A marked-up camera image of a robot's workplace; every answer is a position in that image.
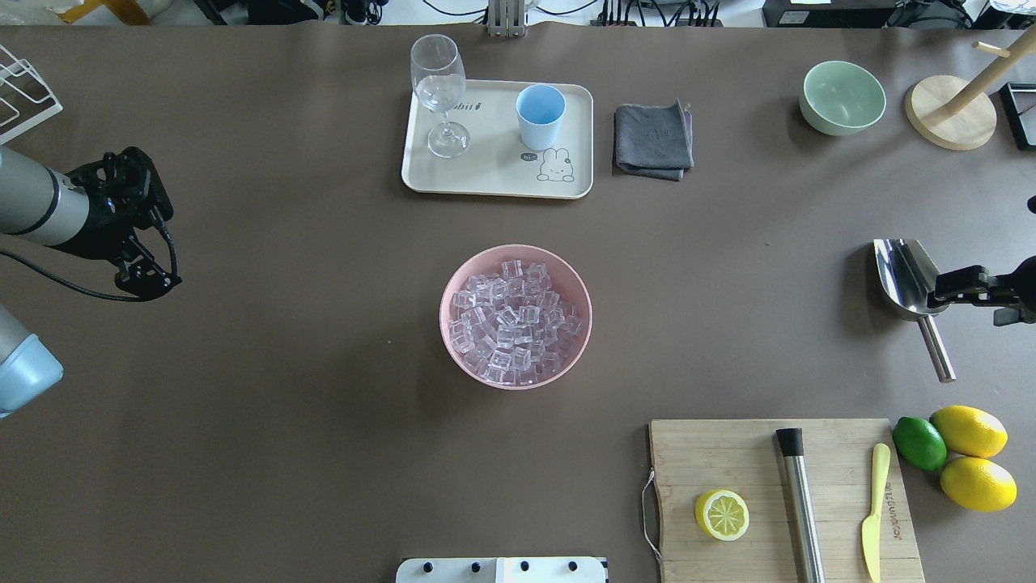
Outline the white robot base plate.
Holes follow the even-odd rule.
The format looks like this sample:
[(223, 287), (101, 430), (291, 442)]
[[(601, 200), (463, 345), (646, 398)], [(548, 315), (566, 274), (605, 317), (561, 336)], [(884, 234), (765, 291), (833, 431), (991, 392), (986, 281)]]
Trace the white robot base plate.
[(396, 582), (608, 582), (605, 558), (518, 556), (410, 558)]

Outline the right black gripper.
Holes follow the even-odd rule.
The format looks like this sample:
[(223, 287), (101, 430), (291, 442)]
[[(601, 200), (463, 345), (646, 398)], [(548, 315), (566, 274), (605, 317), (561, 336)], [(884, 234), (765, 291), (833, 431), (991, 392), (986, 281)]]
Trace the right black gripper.
[(991, 275), (984, 266), (968, 266), (940, 273), (928, 294), (928, 307), (948, 304), (996, 307), (994, 325), (1005, 327), (1017, 322), (1035, 322), (1035, 261), (1027, 258), (1007, 275)]

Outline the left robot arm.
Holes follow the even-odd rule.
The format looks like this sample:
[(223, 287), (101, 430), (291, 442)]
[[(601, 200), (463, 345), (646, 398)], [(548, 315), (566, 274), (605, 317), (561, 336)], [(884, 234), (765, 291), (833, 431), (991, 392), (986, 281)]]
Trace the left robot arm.
[[(1, 232), (89, 261), (117, 268), (116, 287), (130, 295), (100, 294), (56, 276), (28, 259), (2, 249), (2, 255), (86, 296), (108, 301), (144, 302), (165, 296), (181, 283), (176, 250), (166, 224), (173, 207), (155, 164), (142, 149), (85, 164), (70, 173), (45, 167), (2, 147)], [(138, 230), (155, 228), (172, 266), (165, 270), (139, 239)], [(60, 381), (63, 367), (11, 311), (1, 309), (2, 419)]]

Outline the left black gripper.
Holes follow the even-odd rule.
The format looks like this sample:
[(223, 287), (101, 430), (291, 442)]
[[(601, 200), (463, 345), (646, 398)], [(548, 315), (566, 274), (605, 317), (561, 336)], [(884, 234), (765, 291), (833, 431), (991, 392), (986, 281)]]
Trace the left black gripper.
[(148, 154), (139, 147), (107, 152), (103, 159), (70, 171), (68, 177), (87, 195), (88, 214), (80, 232), (66, 242), (67, 253), (114, 261), (115, 287), (134, 296), (134, 301), (159, 299), (181, 284), (172, 236), (162, 235), (171, 270), (162, 268), (136, 236), (138, 229), (157, 228), (160, 221), (173, 217), (172, 203)]

